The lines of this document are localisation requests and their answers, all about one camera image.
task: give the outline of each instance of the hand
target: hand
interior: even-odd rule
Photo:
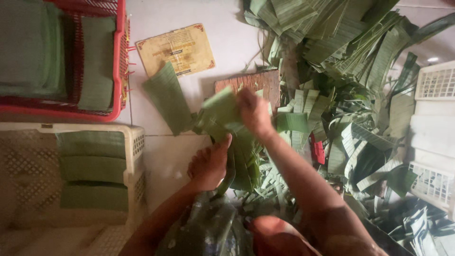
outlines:
[[[259,139],[264,141],[275,133],[268,113],[268,101],[244,88],[238,93],[238,107],[243,124]]]
[[[214,190],[226,176],[228,148],[231,142],[232,135],[228,133],[222,142],[201,149],[193,156],[187,174],[201,190]]]

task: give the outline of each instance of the wooden cutting board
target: wooden cutting board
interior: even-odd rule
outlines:
[[[280,71],[278,69],[217,81],[215,82],[215,92],[219,92],[227,86],[232,87],[235,94],[238,93],[239,88],[244,87],[254,92],[264,89],[264,98],[270,101],[273,114],[277,114],[277,109],[280,106]]]

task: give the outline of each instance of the green leaf rectangle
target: green leaf rectangle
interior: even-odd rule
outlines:
[[[142,87],[174,136],[191,129],[191,112],[170,61]]]

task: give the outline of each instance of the forearm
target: forearm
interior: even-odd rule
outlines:
[[[262,141],[321,243],[334,235],[374,242],[341,196],[278,133],[273,131]]]
[[[203,191],[205,189],[194,181],[182,187],[144,220],[119,255],[153,255],[169,228]]]
[[[262,139],[282,177],[306,213],[344,206],[343,199],[275,131]]]

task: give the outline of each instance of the floor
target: floor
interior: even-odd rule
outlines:
[[[396,8],[419,26],[455,11],[455,5],[452,7],[441,0],[401,0]],[[263,32],[242,21],[241,0],[127,0],[126,10],[131,21],[131,45],[178,28],[204,24],[216,67],[179,79],[192,112],[199,110],[204,98],[214,94],[213,83],[239,73],[259,52],[258,42],[262,42]],[[455,60],[454,36],[455,27],[452,27],[409,50],[419,56],[422,66],[427,66],[427,60],[433,57],[439,58],[435,63]],[[186,170],[191,157],[197,150],[208,146],[210,139],[192,132],[173,137],[152,102],[142,92],[141,84],[147,75],[137,51],[130,52],[130,62],[136,65],[130,66],[130,71],[135,72],[130,75],[129,104],[115,123],[145,128],[144,154],[149,172],[147,202],[149,210],[153,210],[188,181]],[[11,114],[2,114],[0,121],[85,123]]]

